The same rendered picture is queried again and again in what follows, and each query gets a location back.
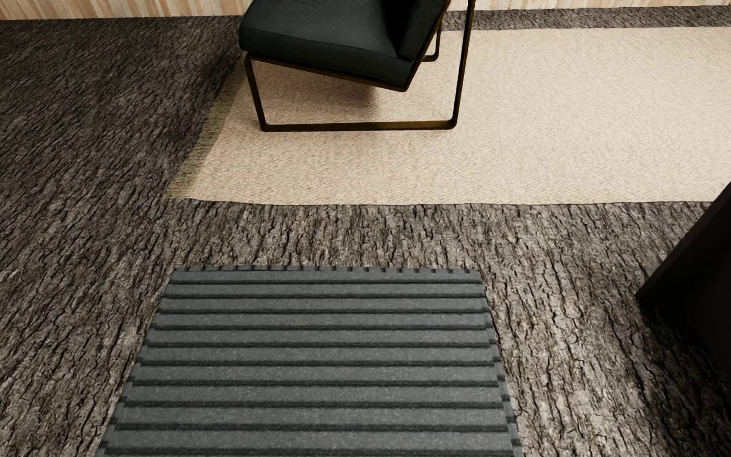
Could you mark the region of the beige woven rug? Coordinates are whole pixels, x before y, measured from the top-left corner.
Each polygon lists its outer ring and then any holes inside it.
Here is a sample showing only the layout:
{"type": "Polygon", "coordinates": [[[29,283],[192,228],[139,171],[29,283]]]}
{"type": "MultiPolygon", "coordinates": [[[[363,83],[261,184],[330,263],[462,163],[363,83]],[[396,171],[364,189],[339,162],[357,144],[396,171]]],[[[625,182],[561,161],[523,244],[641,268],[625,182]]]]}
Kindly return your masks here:
{"type": "Polygon", "coordinates": [[[262,132],[232,71],[168,196],[271,205],[710,202],[731,27],[471,34],[451,130],[262,132]]]}

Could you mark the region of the grey ribbed door mat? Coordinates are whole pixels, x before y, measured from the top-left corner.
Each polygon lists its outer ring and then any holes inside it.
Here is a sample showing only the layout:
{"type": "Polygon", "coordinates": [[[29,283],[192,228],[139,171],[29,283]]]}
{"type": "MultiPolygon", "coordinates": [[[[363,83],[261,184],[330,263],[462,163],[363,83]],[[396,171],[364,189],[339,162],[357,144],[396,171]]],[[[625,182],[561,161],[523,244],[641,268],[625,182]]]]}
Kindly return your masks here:
{"type": "Polygon", "coordinates": [[[524,457],[474,269],[181,266],[96,457],[524,457]]]}

